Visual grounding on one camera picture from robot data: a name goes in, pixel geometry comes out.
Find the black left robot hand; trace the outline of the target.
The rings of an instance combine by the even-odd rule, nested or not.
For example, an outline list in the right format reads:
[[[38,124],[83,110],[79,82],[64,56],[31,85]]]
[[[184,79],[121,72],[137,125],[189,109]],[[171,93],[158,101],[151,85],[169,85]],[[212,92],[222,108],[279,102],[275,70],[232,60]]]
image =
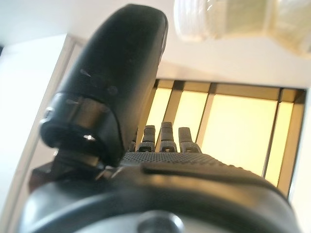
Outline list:
[[[162,126],[160,152],[129,152],[165,49],[168,22],[129,4],[91,37],[40,124],[57,149],[32,171],[19,233],[297,233],[277,188],[202,154]]]

